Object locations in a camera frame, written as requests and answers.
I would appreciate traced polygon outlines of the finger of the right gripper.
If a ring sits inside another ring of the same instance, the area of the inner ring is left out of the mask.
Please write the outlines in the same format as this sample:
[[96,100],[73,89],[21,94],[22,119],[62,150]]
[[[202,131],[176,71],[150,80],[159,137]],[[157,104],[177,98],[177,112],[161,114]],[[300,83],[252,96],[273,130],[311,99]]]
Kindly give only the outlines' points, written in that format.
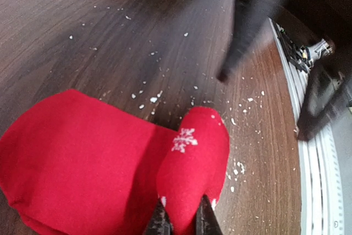
[[276,0],[234,0],[233,36],[220,66],[217,79],[228,82],[233,70],[244,57]]

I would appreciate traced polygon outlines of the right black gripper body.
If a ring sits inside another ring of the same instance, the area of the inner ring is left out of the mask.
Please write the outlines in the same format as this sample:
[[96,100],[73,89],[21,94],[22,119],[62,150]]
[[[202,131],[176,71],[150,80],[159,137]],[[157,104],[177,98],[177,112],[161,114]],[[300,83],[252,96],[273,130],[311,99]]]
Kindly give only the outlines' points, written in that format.
[[275,21],[293,40],[311,45],[324,39],[332,46],[309,73],[297,122],[298,139],[311,140],[351,99],[351,0],[286,0]]

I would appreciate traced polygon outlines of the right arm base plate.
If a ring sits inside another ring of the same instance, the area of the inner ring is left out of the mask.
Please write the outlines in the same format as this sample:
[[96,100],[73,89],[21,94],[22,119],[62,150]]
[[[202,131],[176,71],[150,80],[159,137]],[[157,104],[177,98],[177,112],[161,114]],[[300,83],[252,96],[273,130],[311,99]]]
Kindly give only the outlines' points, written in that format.
[[278,39],[282,45],[286,60],[291,63],[297,70],[308,73],[308,59],[304,57],[304,46],[297,46],[287,35],[286,31],[278,24],[275,25]]

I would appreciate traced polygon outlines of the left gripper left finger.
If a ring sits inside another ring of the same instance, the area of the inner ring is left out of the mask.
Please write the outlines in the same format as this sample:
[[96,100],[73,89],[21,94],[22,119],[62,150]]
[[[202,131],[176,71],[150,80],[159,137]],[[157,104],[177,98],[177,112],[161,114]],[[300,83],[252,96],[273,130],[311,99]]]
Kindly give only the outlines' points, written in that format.
[[172,235],[173,228],[164,205],[159,199],[149,220],[144,235]]

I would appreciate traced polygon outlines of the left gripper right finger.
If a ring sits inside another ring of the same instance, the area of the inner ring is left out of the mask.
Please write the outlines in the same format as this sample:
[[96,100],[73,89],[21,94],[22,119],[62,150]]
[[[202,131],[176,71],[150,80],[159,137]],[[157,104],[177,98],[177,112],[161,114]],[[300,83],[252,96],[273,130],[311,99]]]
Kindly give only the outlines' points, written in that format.
[[221,228],[207,195],[203,195],[196,212],[196,235],[222,235]]

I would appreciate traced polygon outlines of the red snowflake sock pair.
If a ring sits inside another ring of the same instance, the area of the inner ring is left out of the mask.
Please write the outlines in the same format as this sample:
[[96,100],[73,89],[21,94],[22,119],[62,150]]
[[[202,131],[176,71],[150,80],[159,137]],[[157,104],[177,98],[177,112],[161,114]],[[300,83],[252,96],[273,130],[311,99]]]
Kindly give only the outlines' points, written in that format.
[[194,107],[178,130],[76,90],[48,97],[1,137],[1,189],[39,234],[142,234],[158,201],[175,234],[194,234],[201,197],[215,206],[229,134]]

